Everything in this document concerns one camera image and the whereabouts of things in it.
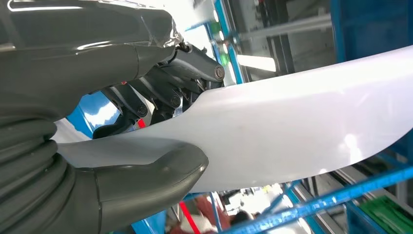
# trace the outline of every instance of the red pole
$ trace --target red pole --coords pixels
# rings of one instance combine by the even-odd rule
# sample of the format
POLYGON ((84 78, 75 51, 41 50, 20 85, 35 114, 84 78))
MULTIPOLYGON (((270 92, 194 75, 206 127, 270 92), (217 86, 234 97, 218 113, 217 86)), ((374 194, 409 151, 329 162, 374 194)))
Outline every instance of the red pole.
POLYGON ((195 234, 201 234, 199 232, 198 227, 196 226, 195 222, 193 221, 191 214, 189 213, 187 206, 183 201, 179 202, 179 206, 181 207, 182 212, 184 213, 185 217, 188 220, 189 225, 191 226, 192 230, 194 231, 195 234))

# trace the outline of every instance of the robotic hand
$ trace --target robotic hand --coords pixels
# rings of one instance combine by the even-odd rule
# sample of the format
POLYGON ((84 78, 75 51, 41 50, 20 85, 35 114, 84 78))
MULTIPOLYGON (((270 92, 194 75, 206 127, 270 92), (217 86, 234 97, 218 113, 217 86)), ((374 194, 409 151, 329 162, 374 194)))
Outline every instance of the robotic hand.
POLYGON ((222 66, 182 43, 171 16, 126 1, 0 1, 0 233, 106 233, 178 203, 208 165, 180 143, 148 165, 74 168, 54 121, 102 90, 122 110, 95 138, 153 122, 220 87, 222 66))

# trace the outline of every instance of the white panel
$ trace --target white panel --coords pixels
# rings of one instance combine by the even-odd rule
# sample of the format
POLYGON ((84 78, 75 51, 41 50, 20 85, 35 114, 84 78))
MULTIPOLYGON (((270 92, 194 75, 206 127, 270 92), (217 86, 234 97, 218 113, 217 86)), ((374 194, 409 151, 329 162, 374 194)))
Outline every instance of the white panel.
POLYGON ((401 138, 413 126, 412 91, 406 47, 210 90, 176 118, 60 151, 76 166, 140 164, 185 141, 209 158, 193 192, 286 182, 359 162, 401 138))

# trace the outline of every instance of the red part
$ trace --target red part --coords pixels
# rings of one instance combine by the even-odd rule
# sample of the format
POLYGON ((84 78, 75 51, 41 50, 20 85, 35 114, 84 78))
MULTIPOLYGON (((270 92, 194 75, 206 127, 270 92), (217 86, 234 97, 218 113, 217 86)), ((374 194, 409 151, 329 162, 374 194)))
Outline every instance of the red part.
POLYGON ((196 226, 195 222, 193 221, 192 216, 189 213, 187 206, 185 205, 185 203, 183 201, 179 202, 179 207, 181 207, 181 210, 184 213, 185 217, 187 218, 188 223, 191 226, 194 233, 195 234, 201 234, 201 232, 199 232, 199 229, 196 226))
POLYGON ((146 124, 145 124, 145 122, 143 121, 143 119, 138 120, 138 126, 139 126, 139 128, 144 128, 144 127, 146 127, 146 124))

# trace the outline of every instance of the green crate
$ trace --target green crate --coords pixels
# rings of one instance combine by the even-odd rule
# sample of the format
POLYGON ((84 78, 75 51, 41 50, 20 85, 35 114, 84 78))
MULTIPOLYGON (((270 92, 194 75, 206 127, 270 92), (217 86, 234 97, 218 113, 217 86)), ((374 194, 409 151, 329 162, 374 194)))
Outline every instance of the green crate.
POLYGON ((371 219, 390 234, 413 234, 413 215, 387 196, 360 205, 371 219))
POLYGON ((218 22, 210 23, 210 28, 211 28, 211 33, 212 34, 217 34, 217 33, 219 33, 219 31, 221 31, 221 26, 218 22))
POLYGON ((225 54, 225 53, 220 54, 220 59, 221 59, 222 66, 226 66, 230 62, 228 54, 225 54))

